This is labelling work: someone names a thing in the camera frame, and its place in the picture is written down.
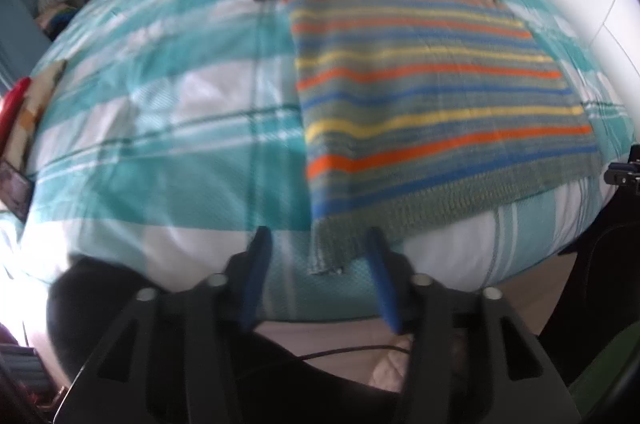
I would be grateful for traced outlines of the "red folded garment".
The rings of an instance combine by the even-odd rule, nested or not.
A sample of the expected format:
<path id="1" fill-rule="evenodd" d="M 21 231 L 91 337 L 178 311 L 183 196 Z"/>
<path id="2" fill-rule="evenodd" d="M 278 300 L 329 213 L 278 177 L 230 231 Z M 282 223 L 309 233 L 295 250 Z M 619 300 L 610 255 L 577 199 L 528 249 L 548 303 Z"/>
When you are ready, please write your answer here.
<path id="1" fill-rule="evenodd" d="M 7 92 L 1 100 L 0 111 L 0 152 L 9 139 L 15 120 L 20 112 L 25 95 L 32 84 L 31 77 L 24 77 L 17 81 L 12 90 Z"/>

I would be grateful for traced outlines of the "smartphone with lit screen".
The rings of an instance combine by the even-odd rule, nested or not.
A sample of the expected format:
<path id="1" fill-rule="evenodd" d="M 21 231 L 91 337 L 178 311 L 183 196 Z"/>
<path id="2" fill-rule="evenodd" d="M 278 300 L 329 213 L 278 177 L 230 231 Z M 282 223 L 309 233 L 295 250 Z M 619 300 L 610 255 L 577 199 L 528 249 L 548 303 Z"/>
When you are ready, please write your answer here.
<path id="1" fill-rule="evenodd" d="M 35 183 L 16 170 L 8 161 L 0 164 L 0 198 L 2 204 L 22 223 L 26 222 Z"/>

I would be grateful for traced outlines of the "patterned folded cloth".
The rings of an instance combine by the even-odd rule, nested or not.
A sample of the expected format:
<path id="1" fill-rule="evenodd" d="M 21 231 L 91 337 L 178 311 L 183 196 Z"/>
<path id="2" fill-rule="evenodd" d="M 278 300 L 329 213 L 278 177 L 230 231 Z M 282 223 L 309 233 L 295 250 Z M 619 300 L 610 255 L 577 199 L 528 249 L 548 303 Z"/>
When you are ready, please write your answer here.
<path id="1" fill-rule="evenodd" d="M 37 126 L 62 78 L 66 64 L 65 59 L 51 62 L 32 78 L 26 90 L 2 153 L 2 159 L 18 172 L 25 170 Z"/>

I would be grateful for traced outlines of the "teal curtain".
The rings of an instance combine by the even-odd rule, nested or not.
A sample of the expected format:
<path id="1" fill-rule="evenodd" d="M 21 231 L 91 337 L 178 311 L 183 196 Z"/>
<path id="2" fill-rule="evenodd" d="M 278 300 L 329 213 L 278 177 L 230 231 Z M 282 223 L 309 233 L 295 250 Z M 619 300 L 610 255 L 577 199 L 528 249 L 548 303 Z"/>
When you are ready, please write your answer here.
<path id="1" fill-rule="evenodd" d="M 38 27 L 38 0 L 1 0 L 1 94 L 29 75 L 51 41 Z"/>

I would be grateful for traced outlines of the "striped knit sweater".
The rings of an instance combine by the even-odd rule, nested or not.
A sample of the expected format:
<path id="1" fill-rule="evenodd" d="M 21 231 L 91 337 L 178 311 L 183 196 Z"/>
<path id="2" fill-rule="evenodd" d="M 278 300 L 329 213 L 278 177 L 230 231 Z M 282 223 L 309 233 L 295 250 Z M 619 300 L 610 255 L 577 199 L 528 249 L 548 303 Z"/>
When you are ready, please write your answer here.
<path id="1" fill-rule="evenodd" d="M 316 274 L 596 174 L 561 67 L 498 0 L 278 0 L 294 45 Z"/>

